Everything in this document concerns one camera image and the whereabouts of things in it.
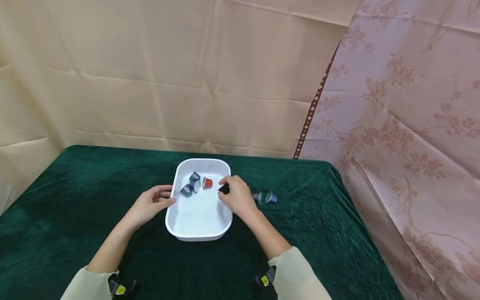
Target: blue coffee capsule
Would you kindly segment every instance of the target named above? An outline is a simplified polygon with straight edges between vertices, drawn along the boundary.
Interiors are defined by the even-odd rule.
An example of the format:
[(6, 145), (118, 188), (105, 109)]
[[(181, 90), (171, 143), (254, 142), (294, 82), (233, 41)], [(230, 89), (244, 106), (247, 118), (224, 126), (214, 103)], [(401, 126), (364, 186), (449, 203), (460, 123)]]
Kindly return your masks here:
[(187, 184), (186, 186), (184, 186), (181, 190), (180, 190), (180, 193), (184, 196), (187, 196), (189, 197), (191, 194), (192, 194), (192, 189), (190, 188), (190, 186)]
[(190, 178), (188, 179), (189, 182), (197, 181), (197, 180), (200, 180), (200, 175), (198, 175), (197, 172), (194, 172), (192, 175), (190, 175)]
[(188, 184), (188, 186), (189, 186), (190, 189), (192, 189), (194, 192), (198, 192), (198, 191), (200, 190), (200, 187), (202, 186), (202, 183), (200, 182), (200, 180), (190, 181), (190, 183)]
[(267, 203), (276, 203), (278, 201), (277, 196), (273, 195), (272, 192), (268, 192), (267, 196), (265, 197), (265, 201)]
[(253, 199), (258, 202), (258, 204), (262, 203), (262, 193), (256, 193), (252, 195)]

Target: table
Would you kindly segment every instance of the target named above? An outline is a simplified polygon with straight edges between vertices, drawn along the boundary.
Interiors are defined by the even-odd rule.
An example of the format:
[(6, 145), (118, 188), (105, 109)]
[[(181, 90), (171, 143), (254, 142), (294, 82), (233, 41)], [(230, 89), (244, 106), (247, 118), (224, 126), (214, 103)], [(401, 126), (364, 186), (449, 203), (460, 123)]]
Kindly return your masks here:
[[(192, 157), (219, 158), (297, 246), (333, 299), (402, 299), (337, 170), (324, 161), (71, 146), (0, 217), (0, 291), (5, 299), (59, 299), (138, 195), (173, 182)], [(133, 236), (120, 273), (139, 280), (137, 299), (275, 299), (252, 279), (267, 269), (254, 235), (234, 216), (224, 237), (182, 242), (165, 211)]]

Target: sleeve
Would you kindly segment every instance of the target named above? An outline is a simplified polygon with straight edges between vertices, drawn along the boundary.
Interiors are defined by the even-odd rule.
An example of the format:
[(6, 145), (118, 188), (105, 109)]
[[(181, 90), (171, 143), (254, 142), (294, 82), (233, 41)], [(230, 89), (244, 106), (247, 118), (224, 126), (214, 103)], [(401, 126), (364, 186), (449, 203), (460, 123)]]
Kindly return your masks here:
[(273, 286), (278, 300), (331, 300), (305, 257), (297, 247), (268, 262), (276, 266)]
[(73, 277), (60, 300), (111, 300), (108, 278), (114, 273), (96, 274), (85, 268)]

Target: decorative trim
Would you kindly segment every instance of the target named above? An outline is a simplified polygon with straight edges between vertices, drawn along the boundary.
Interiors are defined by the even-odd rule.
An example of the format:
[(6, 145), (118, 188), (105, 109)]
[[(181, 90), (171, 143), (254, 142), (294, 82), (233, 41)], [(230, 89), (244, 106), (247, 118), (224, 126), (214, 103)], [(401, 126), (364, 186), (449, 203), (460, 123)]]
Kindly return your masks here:
[(320, 82), (320, 86), (318, 87), (317, 94), (313, 98), (312, 104), (310, 104), (310, 108), (308, 109), (307, 116), (305, 117), (305, 122), (303, 123), (303, 127), (301, 129), (300, 138), (297, 143), (297, 147), (295, 148), (295, 154), (293, 155), (293, 159), (299, 159), (300, 157), (301, 149), (303, 147), (303, 144), (305, 143), (305, 137), (307, 137), (308, 129), (310, 128), (310, 123), (313, 119), (313, 115), (315, 114), (315, 110), (317, 109), (318, 100), (320, 99), (320, 96), (322, 95), (322, 91), (324, 90), (325, 82), (327, 81), (328, 74), (330, 73), (330, 68), (332, 68), (332, 63), (333, 63), (333, 60), (335, 59), (337, 50), (338, 50), (338, 46), (336, 47), (335, 52), (333, 53), (332, 59), (328, 64), (327, 70), (325, 71), (325, 76), (322, 78), (322, 81)]

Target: right hand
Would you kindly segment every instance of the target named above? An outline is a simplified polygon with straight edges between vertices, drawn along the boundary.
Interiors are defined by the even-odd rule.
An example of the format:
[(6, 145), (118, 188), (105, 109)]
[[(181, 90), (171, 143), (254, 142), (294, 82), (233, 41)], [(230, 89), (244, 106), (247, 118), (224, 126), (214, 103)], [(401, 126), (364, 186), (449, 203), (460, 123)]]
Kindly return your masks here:
[(251, 213), (258, 211), (250, 188), (239, 176), (226, 176), (219, 182), (221, 185), (225, 183), (229, 184), (230, 192), (225, 195), (219, 191), (218, 197), (233, 213), (244, 219)]

